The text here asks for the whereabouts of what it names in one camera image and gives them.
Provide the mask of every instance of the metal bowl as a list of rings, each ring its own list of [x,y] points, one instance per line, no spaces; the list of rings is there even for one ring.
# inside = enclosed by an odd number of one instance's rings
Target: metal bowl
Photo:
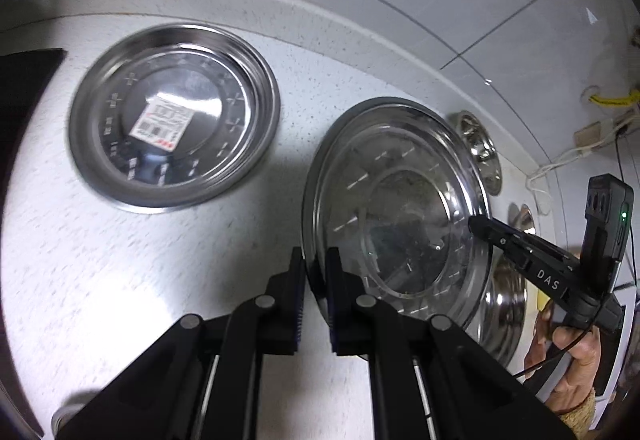
[[[521,207],[511,226],[536,233],[529,207]],[[518,347],[526,310],[527,282],[509,261],[501,256],[492,269],[491,279],[478,313],[479,343],[503,366],[508,365]]]
[[[81,176],[119,207],[158,213],[208,200],[260,159],[280,115],[275,78],[212,26],[144,30],[85,75],[69,115]]]
[[[472,214],[489,215],[478,168],[440,116],[400,98],[348,110],[318,148],[303,198],[303,250],[324,315],[324,254],[337,246],[343,268],[399,312],[468,324],[492,252],[469,232]]]
[[[502,168],[486,129],[476,116],[462,111],[456,117],[456,130],[476,159],[485,190],[492,196],[499,195],[502,190]]]

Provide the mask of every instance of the white triangle mark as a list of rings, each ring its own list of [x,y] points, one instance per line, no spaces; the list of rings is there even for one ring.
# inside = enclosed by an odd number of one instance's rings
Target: white triangle mark
[[[589,22],[591,24],[598,21],[598,18],[595,15],[593,15],[593,12],[591,12],[591,10],[589,10],[588,8],[587,8],[587,17],[589,18]]]

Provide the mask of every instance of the white countertop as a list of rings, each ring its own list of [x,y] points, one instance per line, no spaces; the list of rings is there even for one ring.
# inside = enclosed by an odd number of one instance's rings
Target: white countertop
[[[6,330],[24,392],[47,438],[53,412],[97,391],[181,315],[210,318],[263,292],[300,243],[306,170],[331,123],[376,96],[408,97],[362,71],[242,30],[265,57],[282,97],[280,124],[261,163],[233,190],[176,213],[126,213],[78,177],[66,144],[76,87],[109,46],[166,18],[90,15],[14,28],[0,54],[62,47],[68,55],[34,112],[17,155],[2,224],[0,283]],[[524,174],[502,158],[504,189],[492,210],[534,200]],[[554,240],[550,216],[536,217]],[[530,337],[535,299],[528,305]],[[510,368],[517,370],[528,339]],[[328,329],[307,291],[294,357],[268,357],[260,439],[370,439],[367,364],[331,353]]]

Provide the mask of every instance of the barcode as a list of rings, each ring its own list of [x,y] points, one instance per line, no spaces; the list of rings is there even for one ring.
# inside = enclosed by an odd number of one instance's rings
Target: barcode
[[[168,129],[163,129],[158,125],[149,124],[148,122],[140,122],[140,132],[150,136],[156,136],[159,138],[166,138],[169,133]]]

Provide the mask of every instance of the white label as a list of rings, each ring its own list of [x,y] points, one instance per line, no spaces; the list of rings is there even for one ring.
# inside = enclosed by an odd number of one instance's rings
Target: white label
[[[173,151],[193,113],[191,109],[156,96],[145,107],[129,135],[165,151]]]

